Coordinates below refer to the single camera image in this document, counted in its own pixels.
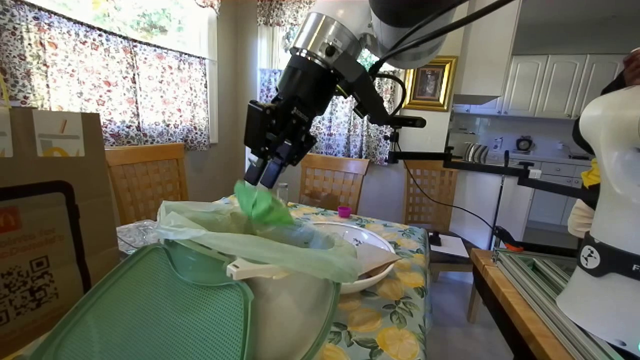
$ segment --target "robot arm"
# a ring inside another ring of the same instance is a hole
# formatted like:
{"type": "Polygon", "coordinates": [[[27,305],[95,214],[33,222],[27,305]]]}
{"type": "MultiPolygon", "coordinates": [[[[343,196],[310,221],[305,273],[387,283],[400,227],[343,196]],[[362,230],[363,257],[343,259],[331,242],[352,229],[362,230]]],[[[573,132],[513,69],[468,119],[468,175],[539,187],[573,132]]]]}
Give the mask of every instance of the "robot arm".
{"type": "MultiPolygon", "coordinates": [[[[272,188],[282,170],[297,165],[315,145],[309,133],[313,119],[322,115],[335,94],[353,96],[354,109],[377,125],[424,127],[424,119],[391,117],[375,90],[373,79],[356,61],[368,47],[381,56],[406,30],[430,14],[466,0],[318,0],[291,47],[291,59],[269,104],[250,101],[244,144],[258,160],[244,179],[272,188]]],[[[451,21],[449,10],[417,31],[421,37],[451,21]]],[[[444,37],[389,59],[402,69],[429,62],[440,50],[444,37]]]]}

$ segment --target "pink bottle cap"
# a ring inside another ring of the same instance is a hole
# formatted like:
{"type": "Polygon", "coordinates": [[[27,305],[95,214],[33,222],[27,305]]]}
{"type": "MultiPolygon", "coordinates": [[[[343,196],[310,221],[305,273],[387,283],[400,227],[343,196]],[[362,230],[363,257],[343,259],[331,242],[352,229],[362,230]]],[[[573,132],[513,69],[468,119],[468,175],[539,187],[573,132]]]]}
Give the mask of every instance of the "pink bottle cap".
{"type": "Polygon", "coordinates": [[[351,216],[351,208],[349,206],[338,206],[338,216],[348,218],[351,216]]]}

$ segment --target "lemon print tablecloth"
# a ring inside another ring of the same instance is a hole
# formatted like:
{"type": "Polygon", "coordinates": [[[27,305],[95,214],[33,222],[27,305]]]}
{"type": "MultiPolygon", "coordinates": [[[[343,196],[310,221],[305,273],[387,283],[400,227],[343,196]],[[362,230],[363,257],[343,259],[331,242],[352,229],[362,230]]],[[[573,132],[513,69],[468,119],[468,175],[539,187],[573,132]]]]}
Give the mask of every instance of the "lemon print tablecloth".
{"type": "Polygon", "coordinates": [[[290,203],[294,217],[357,225],[382,236],[402,257],[389,276],[360,293],[342,295],[320,360],[425,360],[431,327],[426,233],[414,226],[290,203]]]}

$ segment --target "framed picture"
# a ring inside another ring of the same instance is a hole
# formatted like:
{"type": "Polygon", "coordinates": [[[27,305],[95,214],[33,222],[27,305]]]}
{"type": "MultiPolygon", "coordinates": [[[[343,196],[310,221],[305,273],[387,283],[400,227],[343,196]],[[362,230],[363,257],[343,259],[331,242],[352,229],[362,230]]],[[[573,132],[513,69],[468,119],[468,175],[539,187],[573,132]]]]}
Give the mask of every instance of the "framed picture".
{"type": "Polygon", "coordinates": [[[408,92],[403,108],[449,111],[457,64],[457,56],[437,56],[425,66],[407,70],[404,83],[408,92]]]}

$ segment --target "plate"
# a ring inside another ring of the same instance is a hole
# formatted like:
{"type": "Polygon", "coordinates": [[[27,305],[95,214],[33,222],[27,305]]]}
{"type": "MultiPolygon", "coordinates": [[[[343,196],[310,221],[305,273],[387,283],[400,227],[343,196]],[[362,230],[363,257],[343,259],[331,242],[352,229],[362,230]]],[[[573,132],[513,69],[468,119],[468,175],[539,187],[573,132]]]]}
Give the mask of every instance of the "plate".
{"type": "MultiPolygon", "coordinates": [[[[339,222],[320,221],[320,222],[314,222],[313,225],[326,233],[338,234],[343,239],[353,244],[353,246],[357,247],[362,243],[368,243],[368,244],[374,245],[375,247],[379,247],[381,249],[391,251],[394,254],[396,253],[394,251],[394,247],[391,244],[389,244],[387,240],[383,239],[380,235],[372,231],[369,231],[367,229],[363,229],[355,225],[342,224],[339,222]]],[[[340,293],[341,294],[356,293],[358,291],[362,291],[366,288],[374,286],[380,280],[384,279],[391,272],[393,268],[394,268],[394,265],[390,264],[385,269],[385,271],[383,271],[382,273],[374,277],[358,280],[355,282],[342,283],[342,287],[340,288],[340,293]]]]}

